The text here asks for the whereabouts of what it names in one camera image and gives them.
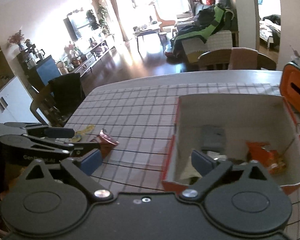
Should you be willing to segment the yellow minion jelly cup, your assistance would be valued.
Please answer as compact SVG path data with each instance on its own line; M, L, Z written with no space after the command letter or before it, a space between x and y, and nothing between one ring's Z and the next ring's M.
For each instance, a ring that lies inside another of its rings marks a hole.
M85 129L79 130L79 131L75 132L75 135L74 135L71 139L69 139L69 142L70 142L70 143L80 142L80 141L82 140L82 138L83 138L86 134L88 134L88 133L90 133L91 131L93 131L94 128L95 128L94 125L88 125Z

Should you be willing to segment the brown oreo snack bag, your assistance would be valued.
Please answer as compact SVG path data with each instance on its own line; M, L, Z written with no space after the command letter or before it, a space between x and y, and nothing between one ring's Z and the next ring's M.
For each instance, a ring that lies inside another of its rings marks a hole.
M111 151L120 144L108 134L105 128L101 129L90 142L98 143L102 159L105 159Z

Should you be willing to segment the silver black snack packet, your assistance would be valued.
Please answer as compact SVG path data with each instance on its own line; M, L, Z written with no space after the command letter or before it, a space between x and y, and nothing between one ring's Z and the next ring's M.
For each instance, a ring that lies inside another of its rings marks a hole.
M225 130L215 126L203 126L200 134L200 149L222 153L225 150Z

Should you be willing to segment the red lion snack bag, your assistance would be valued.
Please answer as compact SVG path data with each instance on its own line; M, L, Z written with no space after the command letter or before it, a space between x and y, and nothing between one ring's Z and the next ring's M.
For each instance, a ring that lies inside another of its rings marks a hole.
M285 172L287 165L283 156L269 142L247 141L247 161L258 161L271 175Z

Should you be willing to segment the white milk biscuit packet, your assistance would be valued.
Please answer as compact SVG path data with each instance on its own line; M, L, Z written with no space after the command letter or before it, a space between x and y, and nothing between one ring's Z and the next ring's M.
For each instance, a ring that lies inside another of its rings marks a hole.
M199 172L192 166L191 157L188 158L185 168L180 174L180 181L183 184L187 185L193 185L196 183L199 179L201 179L202 176L199 174Z

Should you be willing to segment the wooden chair with black coat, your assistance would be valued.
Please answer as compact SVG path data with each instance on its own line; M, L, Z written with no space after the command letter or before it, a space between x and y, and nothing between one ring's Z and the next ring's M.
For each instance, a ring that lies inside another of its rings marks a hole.
M79 73L70 73L50 80L34 98L31 113L44 125L64 127L85 99Z

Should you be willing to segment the orange cardboard box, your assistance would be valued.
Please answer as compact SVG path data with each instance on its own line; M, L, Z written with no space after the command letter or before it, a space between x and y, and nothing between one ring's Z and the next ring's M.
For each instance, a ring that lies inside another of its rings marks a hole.
M188 187L180 174L193 150L200 149L203 126L225 130L224 152L230 159L246 161L247 141L269 142L283 155L285 172L275 181L291 194L300 187L300 132L287 100L276 95L190 94L180 96L175 112L174 133L162 171L165 191L181 192Z

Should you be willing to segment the blue cabinet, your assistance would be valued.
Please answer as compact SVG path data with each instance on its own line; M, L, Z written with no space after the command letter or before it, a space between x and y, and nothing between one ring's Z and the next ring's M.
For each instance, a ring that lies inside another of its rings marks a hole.
M41 91L47 86L50 80L61 76L51 55L43 60L39 60L35 66L27 64L27 60L22 53L17 55L17 59L30 85L37 91Z

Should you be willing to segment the grid pattern tablecloth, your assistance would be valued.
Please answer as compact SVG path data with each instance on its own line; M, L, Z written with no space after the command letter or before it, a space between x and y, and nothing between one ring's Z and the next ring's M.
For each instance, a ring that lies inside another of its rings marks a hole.
M197 73L190 80L175 74L119 82L91 91L66 126L93 126L83 141L105 129L119 142L92 175L116 193L187 187L191 152L202 149L210 127L225 131L231 159L247 157L247 142L266 142L286 162L274 178L293 204L286 233L300 239L300 113L281 96L279 80L264 72L243 80L234 72L229 81Z

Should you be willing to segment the white tv cabinet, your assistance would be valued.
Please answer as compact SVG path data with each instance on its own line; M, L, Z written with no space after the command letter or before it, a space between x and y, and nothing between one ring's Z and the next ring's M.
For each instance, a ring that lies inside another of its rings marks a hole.
M92 45L93 47L89 47L85 53L64 63L67 74L79 73L82 77L87 72L92 72L94 66L101 62L112 49L115 49L114 37L108 35L99 42L93 42Z

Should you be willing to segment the wooden chair far side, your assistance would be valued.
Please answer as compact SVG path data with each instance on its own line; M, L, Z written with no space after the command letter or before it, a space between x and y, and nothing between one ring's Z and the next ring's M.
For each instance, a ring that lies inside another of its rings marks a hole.
M205 52L197 63L199 70L276 70L271 58L243 47Z

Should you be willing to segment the orange green tissue box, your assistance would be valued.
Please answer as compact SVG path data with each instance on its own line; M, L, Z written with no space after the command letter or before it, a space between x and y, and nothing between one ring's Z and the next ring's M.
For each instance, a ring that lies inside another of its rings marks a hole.
M287 63L282 71L280 93L300 113L300 58Z

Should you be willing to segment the coffee table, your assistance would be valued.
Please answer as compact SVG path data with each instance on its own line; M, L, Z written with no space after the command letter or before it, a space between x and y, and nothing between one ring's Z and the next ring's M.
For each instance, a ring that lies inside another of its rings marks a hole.
M134 32L134 36L135 36L135 39L136 39L136 45L137 45L138 52L140 52L140 50L139 50L139 48L140 48L139 38L147 36L147 35L156 34L159 38L160 44L163 45L162 41L161 41L161 37L160 37L160 33L161 33L160 31L161 31L160 26L158 24L151 24L145 29L136 30Z

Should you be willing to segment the sofa with green jacket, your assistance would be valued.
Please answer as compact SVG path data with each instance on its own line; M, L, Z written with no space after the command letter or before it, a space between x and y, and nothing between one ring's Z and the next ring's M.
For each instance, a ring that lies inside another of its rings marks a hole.
M177 29L177 34L170 39L170 44L164 51L168 59L179 56L183 49L183 41L198 38L206 43L210 36L219 31L236 31L236 13L231 7L226 7L222 3L203 5L202 9L196 12L191 24L185 24Z

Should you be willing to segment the wall television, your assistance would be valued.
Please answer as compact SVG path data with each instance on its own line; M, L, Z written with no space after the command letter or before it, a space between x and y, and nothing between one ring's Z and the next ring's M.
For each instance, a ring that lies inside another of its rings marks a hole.
M89 38L92 35L90 22L85 11L73 12L63 20L72 41Z

